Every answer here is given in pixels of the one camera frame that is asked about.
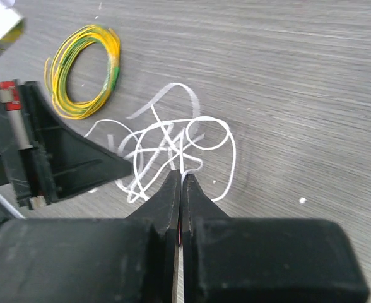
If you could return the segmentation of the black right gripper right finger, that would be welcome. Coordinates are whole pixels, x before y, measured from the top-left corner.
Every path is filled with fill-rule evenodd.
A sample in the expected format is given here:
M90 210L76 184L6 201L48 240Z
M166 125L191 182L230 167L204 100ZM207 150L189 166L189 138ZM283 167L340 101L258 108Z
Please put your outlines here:
M345 231L318 218L232 218L194 175L182 185L186 302L366 302Z

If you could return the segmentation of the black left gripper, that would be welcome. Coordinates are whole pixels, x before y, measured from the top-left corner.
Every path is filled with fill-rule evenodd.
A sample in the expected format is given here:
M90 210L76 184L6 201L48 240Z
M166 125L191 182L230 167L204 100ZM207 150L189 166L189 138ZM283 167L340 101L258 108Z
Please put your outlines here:
M50 108L37 81L0 82L0 186L29 209L132 174L130 161L84 138Z

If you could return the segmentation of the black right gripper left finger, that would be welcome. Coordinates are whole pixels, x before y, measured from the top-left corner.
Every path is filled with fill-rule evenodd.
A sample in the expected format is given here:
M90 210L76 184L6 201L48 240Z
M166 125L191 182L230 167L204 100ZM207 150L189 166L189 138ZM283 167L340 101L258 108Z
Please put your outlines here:
M180 173L126 218L0 223L0 302L175 302Z

